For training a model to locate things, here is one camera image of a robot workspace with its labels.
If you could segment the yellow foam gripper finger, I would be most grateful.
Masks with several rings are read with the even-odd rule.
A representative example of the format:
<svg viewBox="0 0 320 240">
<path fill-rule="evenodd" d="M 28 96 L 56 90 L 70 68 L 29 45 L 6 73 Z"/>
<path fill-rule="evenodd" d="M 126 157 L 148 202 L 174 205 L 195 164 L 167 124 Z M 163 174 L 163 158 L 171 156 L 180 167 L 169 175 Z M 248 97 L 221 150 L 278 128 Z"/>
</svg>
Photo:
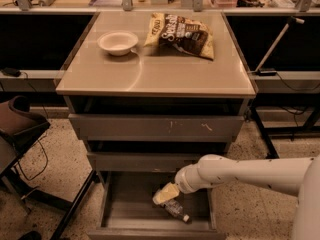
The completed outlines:
<svg viewBox="0 0 320 240">
<path fill-rule="evenodd" d="M 156 205 L 163 204 L 180 194 L 180 190 L 178 186 L 174 183 L 169 182 L 166 184 L 162 189 L 159 189 L 155 195 L 153 196 L 152 200 Z"/>
</svg>

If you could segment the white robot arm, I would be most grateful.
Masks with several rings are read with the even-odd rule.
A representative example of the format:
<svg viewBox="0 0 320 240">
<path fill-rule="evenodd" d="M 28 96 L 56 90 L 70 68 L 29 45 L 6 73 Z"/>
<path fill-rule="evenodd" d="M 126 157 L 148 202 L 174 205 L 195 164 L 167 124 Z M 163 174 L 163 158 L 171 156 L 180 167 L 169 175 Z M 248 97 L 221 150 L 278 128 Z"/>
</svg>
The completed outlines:
<svg viewBox="0 0 320 240">
<path fill-rule="evenodd" d="M 153 202 L 163 205 L 179 194 L 211 189 L 231 181 L 298 198 L 291 240 L 320 240 L 320 157 L 232 160 L 205 155 L 181 168 L 174 181 L 159 189 Z"/>
</svg>

